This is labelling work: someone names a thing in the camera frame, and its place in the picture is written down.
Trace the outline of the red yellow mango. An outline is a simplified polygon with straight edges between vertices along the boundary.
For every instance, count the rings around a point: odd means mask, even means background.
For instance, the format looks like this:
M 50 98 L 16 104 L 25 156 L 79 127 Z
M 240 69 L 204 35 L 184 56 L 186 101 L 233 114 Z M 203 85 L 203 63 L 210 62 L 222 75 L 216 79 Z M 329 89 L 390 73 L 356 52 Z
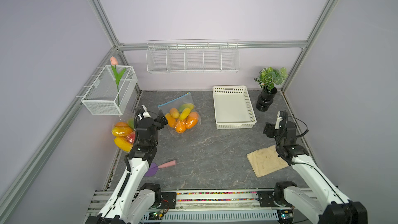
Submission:
M 135 131 L 133 131 L 133 132 L 131 132 L 127 137 L 127 141 L 130 143 L 130 144 L 134 144 L 134 142 L 135 142 L 135 139 L 136 139 L 136 133 L 135 133 Z

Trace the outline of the clear zip-top bag blue zipper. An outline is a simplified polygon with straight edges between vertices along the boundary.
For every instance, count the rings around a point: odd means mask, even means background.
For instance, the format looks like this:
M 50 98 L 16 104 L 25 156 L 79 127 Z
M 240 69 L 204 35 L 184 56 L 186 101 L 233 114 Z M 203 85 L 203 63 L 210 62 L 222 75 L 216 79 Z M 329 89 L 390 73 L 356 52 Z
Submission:
M 131 114 L 126 114 L 112 127 L 114 143 L 125 152 L 130 152 L 136 140 L 134 118 Z

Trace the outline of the yellow orange long mango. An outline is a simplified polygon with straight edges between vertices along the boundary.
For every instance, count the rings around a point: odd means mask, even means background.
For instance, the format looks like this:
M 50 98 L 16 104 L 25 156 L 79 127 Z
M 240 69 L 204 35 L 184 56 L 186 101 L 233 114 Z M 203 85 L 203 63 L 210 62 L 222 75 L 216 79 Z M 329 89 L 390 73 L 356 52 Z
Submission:
M 168 126 L 171 127 L 171 128 L 175 128 L 176 123 L 177 123 L 176 119 L 173 118 L 172 115 L 171 115 L 170 113 L 167 113 L 167 114 L 165 115 L 165 118 L 166 118 L 167 121 L 168 121 Z

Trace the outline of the large orange mango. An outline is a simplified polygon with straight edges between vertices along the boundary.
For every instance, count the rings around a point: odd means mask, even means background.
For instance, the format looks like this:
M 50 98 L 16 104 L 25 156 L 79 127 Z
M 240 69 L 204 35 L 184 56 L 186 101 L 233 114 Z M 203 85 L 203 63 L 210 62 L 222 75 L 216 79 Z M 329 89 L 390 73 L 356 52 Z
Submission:
M 129 125 L 125 122 L 118 122 L 115 124 L 115 127 L 129 127 Z

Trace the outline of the orange wrinkled small mango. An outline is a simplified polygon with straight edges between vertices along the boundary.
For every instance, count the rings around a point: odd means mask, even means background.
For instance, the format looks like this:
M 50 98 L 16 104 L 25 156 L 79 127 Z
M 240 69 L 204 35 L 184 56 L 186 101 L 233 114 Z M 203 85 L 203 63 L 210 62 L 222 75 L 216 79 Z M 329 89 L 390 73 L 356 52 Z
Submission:
M 180 116 L 180 112 L 178 111 L 178 109 L 176 108 L 171 108 L 170 109 L 170 115 L 174 118 L 174 119 L 178 119 Z

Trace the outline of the spare clear zip-top bag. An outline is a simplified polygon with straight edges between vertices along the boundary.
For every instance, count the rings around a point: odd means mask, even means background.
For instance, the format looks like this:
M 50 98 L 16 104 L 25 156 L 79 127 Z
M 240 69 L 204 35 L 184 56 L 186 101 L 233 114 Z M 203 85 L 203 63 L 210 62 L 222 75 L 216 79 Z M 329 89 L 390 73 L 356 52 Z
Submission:
M 191 92 L 158 105 L 158 109 L 165 115 L 168 121 L 167 128 L 172 135 L 192 132 L 202 123 L 202 118 L 197 112 Z

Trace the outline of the small yellow mango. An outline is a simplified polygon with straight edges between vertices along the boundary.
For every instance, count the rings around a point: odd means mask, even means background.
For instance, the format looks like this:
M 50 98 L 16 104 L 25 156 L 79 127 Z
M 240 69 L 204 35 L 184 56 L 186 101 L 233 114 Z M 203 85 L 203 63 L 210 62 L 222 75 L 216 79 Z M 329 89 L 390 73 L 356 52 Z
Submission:
M 191 113 L 191 110 L 189 108 L 186 108 L 185 110 L 183 110 L 183 112 L 180 113 L 179 120 L 181 120 L 181 121 L 185 120 L 189 116 L 190 113 Z

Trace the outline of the orange mango top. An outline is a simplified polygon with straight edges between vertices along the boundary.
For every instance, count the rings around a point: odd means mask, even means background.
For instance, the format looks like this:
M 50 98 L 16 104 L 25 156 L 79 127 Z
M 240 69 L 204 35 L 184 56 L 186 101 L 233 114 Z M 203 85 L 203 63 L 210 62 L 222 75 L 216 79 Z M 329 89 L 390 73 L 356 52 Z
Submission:
M 199 114 L 197 112 L 191 112 L 185 119 L 186 129 L 193 128 L 199 121 Z

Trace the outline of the yellow green mango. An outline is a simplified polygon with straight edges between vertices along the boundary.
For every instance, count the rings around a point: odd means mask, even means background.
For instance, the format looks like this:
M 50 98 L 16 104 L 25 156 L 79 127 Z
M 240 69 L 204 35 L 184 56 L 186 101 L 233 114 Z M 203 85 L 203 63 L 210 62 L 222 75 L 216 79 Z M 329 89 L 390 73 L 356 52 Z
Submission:
M 178 108 L 178 111 L 181 113 L 183 112 L 183 110 L 185 110 L 186 108 L 189 108 L 190 110 L 194 109 L 194 104 L 193 103 L 185 103 L 180 105 L 180 107 Z

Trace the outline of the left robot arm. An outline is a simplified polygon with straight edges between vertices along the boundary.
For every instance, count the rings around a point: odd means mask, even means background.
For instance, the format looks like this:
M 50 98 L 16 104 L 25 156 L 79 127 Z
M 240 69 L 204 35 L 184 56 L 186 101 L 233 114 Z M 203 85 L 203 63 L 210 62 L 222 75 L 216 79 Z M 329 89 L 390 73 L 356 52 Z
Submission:
M 143 113 L 136 117 L 135 143 L 125 156 L 125 171 L 115 191 L 96 216 L 90 216 L 87 224 L 138 224 L 146 211 L 161 204 L 161 188 L 158 184 L 139 187 L 157 153 L 158 131 L 168 121 L 164 116 L 152 118 Z

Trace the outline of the beige work glove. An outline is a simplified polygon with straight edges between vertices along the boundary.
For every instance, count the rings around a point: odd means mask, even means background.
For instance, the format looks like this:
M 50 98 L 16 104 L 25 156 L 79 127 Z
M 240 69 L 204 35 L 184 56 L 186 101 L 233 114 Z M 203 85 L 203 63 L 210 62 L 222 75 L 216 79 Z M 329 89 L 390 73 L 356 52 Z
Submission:
M 275 145 L 251 152 L 247 154 L 247 159 L 257 178 L 288 167 L 288 164 L 278 156 Z

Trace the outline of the black glossy plant pot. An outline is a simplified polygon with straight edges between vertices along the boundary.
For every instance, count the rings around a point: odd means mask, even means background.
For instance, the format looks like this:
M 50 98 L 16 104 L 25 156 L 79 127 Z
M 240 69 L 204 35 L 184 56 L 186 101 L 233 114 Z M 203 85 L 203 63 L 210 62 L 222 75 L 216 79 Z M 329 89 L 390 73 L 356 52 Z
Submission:
M 274 101 L 274 97 L 277 94 L 277 92 L 278 90 L 275 87 L 271 90 L 269 90 L 268 87 L 263 88 L 263 90 L 258 96 L 256 102 L 256 109 L 261 112 L 268 111 L 269 107 L 272 105 Z

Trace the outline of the green artificial plant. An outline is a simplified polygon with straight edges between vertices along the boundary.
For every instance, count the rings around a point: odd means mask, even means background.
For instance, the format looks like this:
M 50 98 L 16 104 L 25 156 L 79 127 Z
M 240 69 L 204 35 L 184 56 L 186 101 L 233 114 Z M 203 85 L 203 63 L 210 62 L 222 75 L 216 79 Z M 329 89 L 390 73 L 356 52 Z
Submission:
M 287 77 L 288 73 L 285 67 L 281 69 L 266 67 L 259 72 L 259 75 L 254 78 L 254 81 L 265 92 L 271 93 L 272 90 L 275 89 L 275 86 L 282 85 Z

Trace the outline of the pink artificial tulip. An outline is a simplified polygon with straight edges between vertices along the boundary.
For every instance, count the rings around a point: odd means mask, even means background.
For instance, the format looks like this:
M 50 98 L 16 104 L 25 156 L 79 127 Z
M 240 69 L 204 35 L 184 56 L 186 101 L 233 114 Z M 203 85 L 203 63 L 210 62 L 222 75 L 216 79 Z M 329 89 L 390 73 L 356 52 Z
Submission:
M 119 65 L 118 60 L 115 57 L 111 57 L 110 58 L 110 63 L 112 66 L 112 72 L 114 74 L 115 77 L 115 83 L 117 86 L 117 101 L 118 101 L 118 106 L 120 105 L 120 81 L 122 79 L 122 77 L 125 74 L 126 68 L 123 68 L 121 71 L 118 71 L 117 66 Z

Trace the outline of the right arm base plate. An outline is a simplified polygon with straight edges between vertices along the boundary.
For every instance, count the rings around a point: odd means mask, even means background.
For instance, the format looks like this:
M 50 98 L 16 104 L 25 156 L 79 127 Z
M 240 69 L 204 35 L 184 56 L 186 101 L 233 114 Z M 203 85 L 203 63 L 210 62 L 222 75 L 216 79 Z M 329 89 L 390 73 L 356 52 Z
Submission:
M 293 206 L 286 202 L 277 202 L 274 197 L 274 192 L 271 190 L 260 190 L 256 193 L 256 200 L 260 207 L 278 207 L 278 208 L 292 208 Z

